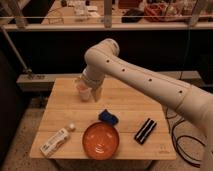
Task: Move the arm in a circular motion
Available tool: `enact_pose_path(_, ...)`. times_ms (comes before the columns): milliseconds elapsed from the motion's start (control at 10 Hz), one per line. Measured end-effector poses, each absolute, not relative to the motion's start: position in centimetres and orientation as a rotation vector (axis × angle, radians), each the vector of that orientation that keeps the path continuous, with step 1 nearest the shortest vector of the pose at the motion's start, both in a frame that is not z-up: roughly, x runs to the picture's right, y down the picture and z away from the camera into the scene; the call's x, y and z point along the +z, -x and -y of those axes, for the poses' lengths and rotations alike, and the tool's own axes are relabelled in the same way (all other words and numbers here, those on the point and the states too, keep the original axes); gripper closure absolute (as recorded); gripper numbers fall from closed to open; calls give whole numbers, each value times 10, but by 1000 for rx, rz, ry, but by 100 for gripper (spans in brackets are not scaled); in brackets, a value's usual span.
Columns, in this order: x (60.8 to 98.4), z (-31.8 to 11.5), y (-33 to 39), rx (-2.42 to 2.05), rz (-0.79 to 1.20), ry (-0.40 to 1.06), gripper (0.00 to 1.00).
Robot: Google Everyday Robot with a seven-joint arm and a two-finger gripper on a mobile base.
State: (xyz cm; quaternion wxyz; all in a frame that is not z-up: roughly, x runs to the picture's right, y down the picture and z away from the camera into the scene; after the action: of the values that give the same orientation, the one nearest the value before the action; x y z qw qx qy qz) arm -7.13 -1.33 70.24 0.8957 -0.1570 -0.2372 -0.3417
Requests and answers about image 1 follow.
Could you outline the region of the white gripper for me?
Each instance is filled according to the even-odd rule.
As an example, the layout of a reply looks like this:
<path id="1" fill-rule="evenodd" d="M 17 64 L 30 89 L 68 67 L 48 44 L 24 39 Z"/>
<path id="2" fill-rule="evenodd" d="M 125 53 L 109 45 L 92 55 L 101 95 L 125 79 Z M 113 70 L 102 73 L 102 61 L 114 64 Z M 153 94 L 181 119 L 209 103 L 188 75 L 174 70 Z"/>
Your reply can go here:
<path id="1" fill-rule="evenodd" d="M 94 67 L 86 67 L 82 72 L 81 79 L 87 86 L 95 89 L 92 91 L 92 97 L 95 102 L 101 98 L 102 88 L 100 86 L 103 84 L 104 78 L 105 74 Z"/>

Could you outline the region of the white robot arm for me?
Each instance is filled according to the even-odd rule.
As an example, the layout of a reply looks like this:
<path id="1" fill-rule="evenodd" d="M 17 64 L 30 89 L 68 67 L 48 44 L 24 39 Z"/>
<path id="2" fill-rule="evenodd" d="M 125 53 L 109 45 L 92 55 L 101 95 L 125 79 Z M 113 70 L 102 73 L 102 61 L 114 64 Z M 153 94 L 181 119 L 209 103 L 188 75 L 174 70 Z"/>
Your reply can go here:
<path id="1" fill-rule="evenodd" d="M 100 98 L 105 75 L 110 75 L 169 107 L 204 133 L 206 147 L 200 170 L 213 170 L 213 94 L 121 60 L 119 51 L 119 45 L 113 39 L 105 39 L 86 51 L 87 66 L 81 79 L 92 88 L 93 98 Z"/>

